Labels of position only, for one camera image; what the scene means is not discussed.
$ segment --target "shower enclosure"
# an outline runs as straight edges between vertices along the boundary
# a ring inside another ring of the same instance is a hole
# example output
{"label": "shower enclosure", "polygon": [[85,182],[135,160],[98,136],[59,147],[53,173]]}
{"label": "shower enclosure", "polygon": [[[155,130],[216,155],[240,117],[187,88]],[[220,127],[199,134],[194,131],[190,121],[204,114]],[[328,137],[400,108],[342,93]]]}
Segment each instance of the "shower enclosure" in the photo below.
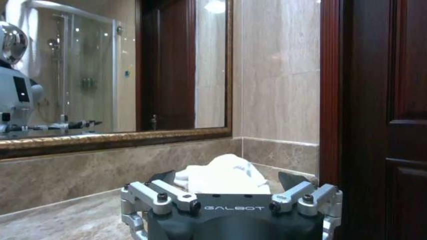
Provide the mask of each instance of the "shower enclosure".
{"label": "shower enclosure", "polygon": [[75,7],[43,0],[27,1],[39,12],[36,38],[45,97],[32,123],[95,120],[98,133],[118,125],[118,21]]}

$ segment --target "white towel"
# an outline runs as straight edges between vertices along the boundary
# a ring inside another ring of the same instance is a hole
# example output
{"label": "white towel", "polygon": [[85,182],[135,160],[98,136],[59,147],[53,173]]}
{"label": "white towel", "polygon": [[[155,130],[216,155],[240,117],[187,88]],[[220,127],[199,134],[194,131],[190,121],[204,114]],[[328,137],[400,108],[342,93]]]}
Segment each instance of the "white towel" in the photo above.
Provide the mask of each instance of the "white towel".
{"label": "white towel", "polygon": [[40,52],[37,48],[39,12],[23,4],[27,0],[8,0],[5,4],[5,21],[17,26],[28,38],[24,56],[13,66],[29,78],[40,75]]}
{"label": "white towel", "polygon": [[191,193],[271,193],[268,182],[252,163],[234,154],[216,157],[206,166],[188,166],[175,174],[174,183]]}

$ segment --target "glass shower door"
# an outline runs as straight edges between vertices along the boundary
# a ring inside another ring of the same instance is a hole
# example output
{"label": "glass shower door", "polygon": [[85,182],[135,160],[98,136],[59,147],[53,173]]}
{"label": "glass shower door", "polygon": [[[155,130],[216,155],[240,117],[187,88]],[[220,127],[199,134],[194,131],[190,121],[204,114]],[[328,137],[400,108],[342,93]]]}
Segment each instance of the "glass shower door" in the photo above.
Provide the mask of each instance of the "glass shower door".
{"label": "glass shower door", "polygon": [[71,122],[102,122],[114,131],[114,23],[71,14],[65,26],[65,113]]}

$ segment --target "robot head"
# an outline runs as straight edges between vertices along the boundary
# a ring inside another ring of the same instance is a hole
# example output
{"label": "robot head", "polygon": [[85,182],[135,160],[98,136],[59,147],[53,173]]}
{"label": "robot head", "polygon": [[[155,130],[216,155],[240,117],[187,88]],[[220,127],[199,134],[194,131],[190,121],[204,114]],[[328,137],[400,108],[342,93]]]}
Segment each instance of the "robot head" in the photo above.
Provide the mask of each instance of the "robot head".
{"label": "robot head", "polygon": [[5,21],[0,21],[0,28],[0,60],[15,65],[24,56],[28,38],[21,29]]}

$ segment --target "dark wood door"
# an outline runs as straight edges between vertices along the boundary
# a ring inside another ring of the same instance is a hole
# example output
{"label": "dark wood door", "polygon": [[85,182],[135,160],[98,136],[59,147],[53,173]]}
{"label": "dark wood door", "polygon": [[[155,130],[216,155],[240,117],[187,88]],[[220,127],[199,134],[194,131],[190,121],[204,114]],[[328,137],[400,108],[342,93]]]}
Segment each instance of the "dark wood door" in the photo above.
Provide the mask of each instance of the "dark wood door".
{"label": "dark wood door", "polygon": [[343,239],[424,240],[427,1],[352,0],[347,7]]}
{"label": "dark wood door", "polygon": [[195,127],[195,0],[143,1],[142,128]]}

